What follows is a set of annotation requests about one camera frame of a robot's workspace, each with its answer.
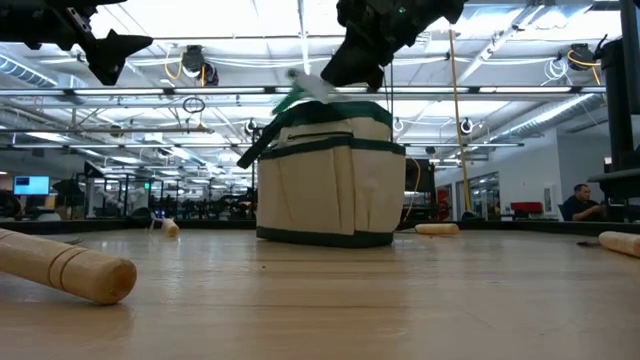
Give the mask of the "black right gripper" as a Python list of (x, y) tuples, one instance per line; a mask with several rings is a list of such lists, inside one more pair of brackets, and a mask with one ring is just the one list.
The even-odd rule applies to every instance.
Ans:
[(379, 65), (413, 46), (437, 20), (456, 23), (464, 5), (465, 0), (338, 0), (337, 21), (346, 28), (345, 39), (321, 78), (331, 85), (368, 82), (369, 89), (380, 89), (385, 73)]

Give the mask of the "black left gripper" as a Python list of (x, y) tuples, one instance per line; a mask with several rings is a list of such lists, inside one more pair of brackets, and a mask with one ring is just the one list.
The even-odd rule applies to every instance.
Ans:
[[(49, 0), (49, 6), (96, 7), (114, 0)], [(73, 26), (46, 5), (0, 5), (0, 42), (23, 43), (38, 50), (45, 43), (70, 50), (77, 44)], [(140, 35), (110, 30), (105, 38), (91, 37), (87, 45), (89, 69), (103, 85), (115, 85), (129, 56), (153, 43)]]

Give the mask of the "green spray bottle white trigger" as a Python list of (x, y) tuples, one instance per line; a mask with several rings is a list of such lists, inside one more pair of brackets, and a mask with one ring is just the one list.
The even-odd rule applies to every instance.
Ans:
[(307, 74), (295, 68), (287, 70), (287, 77), (291, 81), (291, 90), (287, 93), (271, 111), (272, 115), (278, 115), (287, 110), (291, 105), (304, 98), (311, 98), (321, 103), (329, 103), (334, 88), (322, 78)]

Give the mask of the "beige green canvas gardening bag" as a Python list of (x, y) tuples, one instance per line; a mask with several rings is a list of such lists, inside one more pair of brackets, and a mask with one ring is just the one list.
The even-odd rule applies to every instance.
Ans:
[(237, 162), (257, 167), (256, 235), (301, 245), (387, 246), (401, 221), (406, 150), (375, 102), (308, 101), (275, 116)]

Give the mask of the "wooden handled garden tool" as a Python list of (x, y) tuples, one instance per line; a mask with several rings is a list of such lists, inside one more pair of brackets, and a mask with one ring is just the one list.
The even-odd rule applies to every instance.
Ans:
[(124, 299), (137, 280), (128, 259), (2, 228), (0, 272), (101, 305)]
[(598, 235), (597, 241), (580, 241), (578, 246), (601, 246), (607, 250), (640, 259), (640, 234), (606, 231)]
[(418, 234), (429, 236), (449, 236), (460, 232), (455, 223), (428, 223), (418, 224), (414, 227)]
[(173, 218), (152, 218), (149, 230), (160, 229), (166, 237), (177, 238), (180, 228)]

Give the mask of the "black cabinet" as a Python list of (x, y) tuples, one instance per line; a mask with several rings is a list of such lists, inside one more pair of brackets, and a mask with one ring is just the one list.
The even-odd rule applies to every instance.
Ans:
[(404, 221), (437, 218), (435, 165), (428, 159), (406, 158)]

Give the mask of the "blue lit computer monitor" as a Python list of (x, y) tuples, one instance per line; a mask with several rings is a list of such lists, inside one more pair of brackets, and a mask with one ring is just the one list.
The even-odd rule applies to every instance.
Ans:
[(49, 176), (15, 176), (13, 194), (16, 196), (48, 196)]

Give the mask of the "black background workstation frames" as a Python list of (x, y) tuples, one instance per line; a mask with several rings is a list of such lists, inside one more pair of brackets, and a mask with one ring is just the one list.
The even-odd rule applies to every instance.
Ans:
[(52, 184), (70, 219), (140, 217), (248, 220), (257, 210), (257, 171), (222, 166), (99, 166)]

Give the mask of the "red box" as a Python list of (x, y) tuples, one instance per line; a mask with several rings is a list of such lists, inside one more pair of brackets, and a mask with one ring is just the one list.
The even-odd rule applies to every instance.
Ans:
[(541, 202), (512, 202), (511, 210), (515, 216), (519, 217), (544, 213), (544, 207)]

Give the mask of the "long ceiling light rail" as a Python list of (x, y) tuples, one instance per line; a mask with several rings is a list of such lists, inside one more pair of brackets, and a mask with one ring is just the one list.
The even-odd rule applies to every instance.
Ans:
[[(37, 88), (37, 89), (0, 89), (0, 96), (153, 96), (153, 95), (275, 95), (286, 94), (291, 87), (188, 87), (188, 88)], [(401, 95), (452, 95), (461, 94), (525, 94), (525, 95), (561, 95), (561, 94), (601, 94), (604, 86), (399, 86), (380, 91), (381, 94)]]

